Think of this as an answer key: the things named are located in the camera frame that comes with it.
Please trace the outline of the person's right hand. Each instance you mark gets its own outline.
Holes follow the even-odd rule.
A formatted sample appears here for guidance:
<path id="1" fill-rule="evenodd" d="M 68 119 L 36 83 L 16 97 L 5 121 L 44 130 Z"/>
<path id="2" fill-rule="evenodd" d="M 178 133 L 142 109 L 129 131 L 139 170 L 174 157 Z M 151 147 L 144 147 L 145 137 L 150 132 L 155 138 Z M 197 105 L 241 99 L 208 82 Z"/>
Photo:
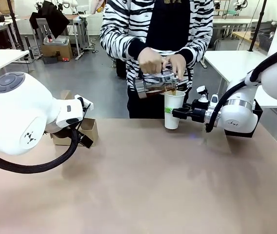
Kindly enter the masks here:
<path id="1" fill-rule="evenodd" d="M 149 47 L 138 56 L 138 64 L 143 74 L 158 74 L 162 70 L 162 56 Z"/>

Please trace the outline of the person's left hand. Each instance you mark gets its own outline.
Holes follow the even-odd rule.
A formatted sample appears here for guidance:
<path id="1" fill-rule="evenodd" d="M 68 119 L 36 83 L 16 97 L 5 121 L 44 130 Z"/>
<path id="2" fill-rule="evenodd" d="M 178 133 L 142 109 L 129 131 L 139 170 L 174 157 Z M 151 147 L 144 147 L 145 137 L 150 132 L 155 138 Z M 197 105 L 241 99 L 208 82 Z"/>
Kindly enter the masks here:
<path id="1" fill-rule="evenodd" d="M 165 68 L 168 64 L 172 66 L 172 72 L 179 78 L 180 81 L 182 81 L 186 68 L 185 58 L 180 54 L 166 56 L 163 59 L 163 68 Z"/>

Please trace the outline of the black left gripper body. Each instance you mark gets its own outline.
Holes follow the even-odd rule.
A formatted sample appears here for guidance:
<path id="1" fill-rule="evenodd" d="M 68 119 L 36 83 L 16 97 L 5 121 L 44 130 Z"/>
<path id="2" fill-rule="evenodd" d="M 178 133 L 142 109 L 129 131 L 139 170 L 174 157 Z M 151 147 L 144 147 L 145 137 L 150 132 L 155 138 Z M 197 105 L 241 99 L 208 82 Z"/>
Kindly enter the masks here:
<path id="1" fill-rule="evenodd" d="M 77 130 L 73 127 L 65 127 L 58 132 L 55 132 L 54 135 L 58 138 L 70 138 L 77 140 Z"/>

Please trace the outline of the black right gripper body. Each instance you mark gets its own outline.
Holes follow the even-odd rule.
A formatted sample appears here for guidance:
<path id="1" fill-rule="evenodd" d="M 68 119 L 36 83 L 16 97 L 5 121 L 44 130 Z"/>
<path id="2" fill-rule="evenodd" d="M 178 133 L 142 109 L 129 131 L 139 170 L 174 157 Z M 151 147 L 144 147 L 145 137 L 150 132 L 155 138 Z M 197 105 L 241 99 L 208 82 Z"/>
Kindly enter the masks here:
<path id="1" fill-rule="evenodd" d="M 205 120 L 205 113 L 208 110 L 210 101 L 202 102 L 198 99 L 195 99 L 192 102 L 192 113 L 191 113 L 191 119 L 195 122 L 204 122 Z"/>

